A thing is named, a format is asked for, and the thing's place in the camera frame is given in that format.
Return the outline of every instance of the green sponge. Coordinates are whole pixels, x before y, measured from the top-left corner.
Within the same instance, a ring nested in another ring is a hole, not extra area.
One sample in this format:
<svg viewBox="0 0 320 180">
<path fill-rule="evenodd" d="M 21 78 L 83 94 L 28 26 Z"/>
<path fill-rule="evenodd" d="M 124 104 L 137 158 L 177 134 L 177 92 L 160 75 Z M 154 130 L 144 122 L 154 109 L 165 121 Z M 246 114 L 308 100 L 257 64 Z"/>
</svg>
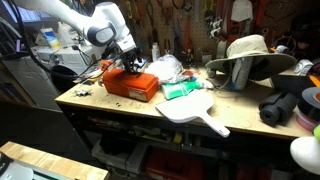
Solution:
<svg viewBox="0 0 320 180">
<path fill-rule="evenodd" d="M 320 142 L 320 124 L 314 128 L 313 135 Z"/>
</svg>

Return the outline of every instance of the white paddle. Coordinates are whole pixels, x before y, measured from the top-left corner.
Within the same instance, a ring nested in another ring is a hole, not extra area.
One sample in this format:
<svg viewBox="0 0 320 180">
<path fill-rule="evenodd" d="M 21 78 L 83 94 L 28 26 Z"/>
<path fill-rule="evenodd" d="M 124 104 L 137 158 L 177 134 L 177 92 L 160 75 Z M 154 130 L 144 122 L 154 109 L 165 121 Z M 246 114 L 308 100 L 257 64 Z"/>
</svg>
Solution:
<svg viewBox="0 0 320 180">
<path fill-rule="evenodd" d="M 207 113 L 212 105 L 213 99 L 209 94 L 201 90 L 193 90 L 188 96 L 165 101 L 157 104 L 156 108 L 175 123 L 185 123 L 200 117 L 215 132 L 223 137 L 228 137 L 230 131 Z"/>
</svg>

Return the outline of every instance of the orange case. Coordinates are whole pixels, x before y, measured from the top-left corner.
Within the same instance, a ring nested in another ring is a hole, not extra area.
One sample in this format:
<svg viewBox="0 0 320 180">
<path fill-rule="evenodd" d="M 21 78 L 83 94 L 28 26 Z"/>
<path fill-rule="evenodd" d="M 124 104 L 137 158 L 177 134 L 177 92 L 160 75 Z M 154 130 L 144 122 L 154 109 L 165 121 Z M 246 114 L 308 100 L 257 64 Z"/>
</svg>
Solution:
<svg viewBox="0 0 320 180">
<path fill-rule="evenodd" d="M 102 78 L 111 94 L 129 97 L 140 101 L 150 101 L 158 91 L 158 78 L 153 74 L 131 74 L 122 69 L 113 69 Z"/>
</svg>

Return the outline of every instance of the small parts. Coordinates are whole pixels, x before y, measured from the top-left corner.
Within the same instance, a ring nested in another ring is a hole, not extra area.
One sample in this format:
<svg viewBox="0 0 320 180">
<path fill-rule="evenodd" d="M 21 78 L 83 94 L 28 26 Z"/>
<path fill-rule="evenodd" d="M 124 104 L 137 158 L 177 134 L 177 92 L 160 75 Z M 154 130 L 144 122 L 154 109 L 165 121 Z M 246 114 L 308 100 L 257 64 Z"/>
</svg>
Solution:
<svg viewBox="0 0 320 180">
<path fill-rule="evenodd" d="M 85 89 L 78 89 L 75 90 L 74 93 L 76 94 L 76 96 L 88 96 L 91 95 L 91 91 L 90 90 L 85 90 Z"/>
</svg>

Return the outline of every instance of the orange toolbox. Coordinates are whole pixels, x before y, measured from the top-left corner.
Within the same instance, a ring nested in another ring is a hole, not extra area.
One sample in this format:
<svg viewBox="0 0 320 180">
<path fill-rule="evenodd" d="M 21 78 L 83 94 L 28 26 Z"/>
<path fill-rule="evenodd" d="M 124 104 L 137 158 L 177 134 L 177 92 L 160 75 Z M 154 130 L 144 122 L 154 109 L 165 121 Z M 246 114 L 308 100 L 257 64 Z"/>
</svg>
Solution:
<svg viewBox="0 0 320 180">
<path fill-rule="evenodd" d="M 190 154 L 153 148 L 146 165 L 149 177 L 163 180 L 202 180 L 203 161 Z"/>
<path fill-rule="evenodd" d="M 113 69 L 102 78 L 107 91 L 123 97 L 148 102 L 158 91 L 158 77 L 147 73 L 129 73 Z"/>
</svg>

